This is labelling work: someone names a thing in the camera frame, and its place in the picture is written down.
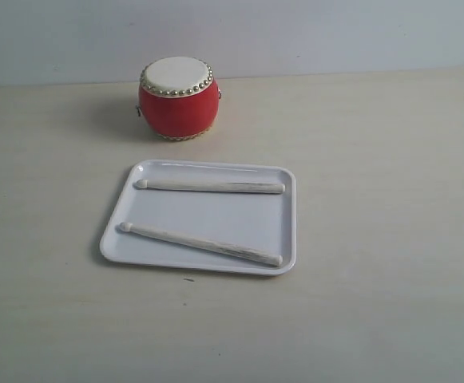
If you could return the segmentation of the wooden drumstick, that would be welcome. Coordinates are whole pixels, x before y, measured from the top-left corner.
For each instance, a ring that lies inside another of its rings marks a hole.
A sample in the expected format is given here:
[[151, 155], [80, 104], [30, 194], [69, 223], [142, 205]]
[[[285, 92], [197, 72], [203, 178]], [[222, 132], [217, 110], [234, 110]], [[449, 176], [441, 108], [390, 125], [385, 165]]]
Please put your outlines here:
[[241, 245], [212, 241], [209, 239], [198, 239], [189, 235], [177, 234], [171, 231], [162, 231], [151, 227], [140, 227], [129, 222], [119, 223], [118, 228], [124, 233], [209, 251], [220, 255], [246, 259], [251, 262], [262, 263], [273, 267], [279, 267], [283, 262], [283, 257], [281, 255], [274, 255]]
[[176, 192], [216, 192], [268, 195], [280, 195], [285, 192], [284, 184], [273, 183], [262, 184], [141, 179], [134, 183], [134, 187], [141, 190], [151, 189]]

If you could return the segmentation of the small red drum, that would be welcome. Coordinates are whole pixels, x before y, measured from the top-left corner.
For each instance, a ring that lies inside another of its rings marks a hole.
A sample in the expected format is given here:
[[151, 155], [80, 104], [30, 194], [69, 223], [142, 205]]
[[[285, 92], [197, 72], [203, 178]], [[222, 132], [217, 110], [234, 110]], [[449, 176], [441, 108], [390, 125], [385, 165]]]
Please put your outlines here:
[[210, 64], [194, 57], [164, 57], [142, 69], [136, 110], [166, 140], [190, 140], [211, 128], [220, 99]]

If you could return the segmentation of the white rectangular plastic tray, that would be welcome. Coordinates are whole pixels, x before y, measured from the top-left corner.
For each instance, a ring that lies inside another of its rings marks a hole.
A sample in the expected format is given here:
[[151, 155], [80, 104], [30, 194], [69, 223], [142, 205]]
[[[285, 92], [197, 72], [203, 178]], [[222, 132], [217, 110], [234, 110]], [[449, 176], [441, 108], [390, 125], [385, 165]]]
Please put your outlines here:
[[[280, 195], [140, 190], [140, 179], [283, 184]], [[126, 234], [122, 222], [238, 244], [280, 255], [279, 267]], [[99, 250], [111, 262], [277, 276], [296, 262], [296, 181], [285, 168], [182, 160], [143, 160], [131, 167]]]

